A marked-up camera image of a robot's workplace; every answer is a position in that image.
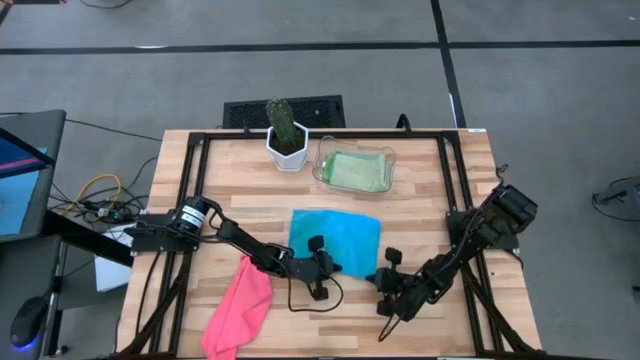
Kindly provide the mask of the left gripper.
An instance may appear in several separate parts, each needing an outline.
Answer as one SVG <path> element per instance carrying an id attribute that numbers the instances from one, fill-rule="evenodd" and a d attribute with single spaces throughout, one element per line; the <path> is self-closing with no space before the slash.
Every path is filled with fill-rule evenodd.
<path id="1" fill-rule="evenodd" d="M 342 270 L 343 267 L 335 264 L 326 251 L 315 251 L 311 257 L 291 258 L 287 261 L 288 274 L 303 282 L 316 301 L 329 298 L 328 288 L 323 282 L 329 280 L 333 273 Z"/>

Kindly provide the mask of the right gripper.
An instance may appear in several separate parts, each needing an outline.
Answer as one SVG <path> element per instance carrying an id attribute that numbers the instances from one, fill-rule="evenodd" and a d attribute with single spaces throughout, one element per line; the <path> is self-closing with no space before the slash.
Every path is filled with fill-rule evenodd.
<path id="1" fill-rule="evenodd" d="M 391 268 L 379 268 L 365 280 L 374 283 L 382 299 L 377 303 L 377 314 L 409 322 L 426 301 L 426 278 L 422 275 L 400 273 Z"/>

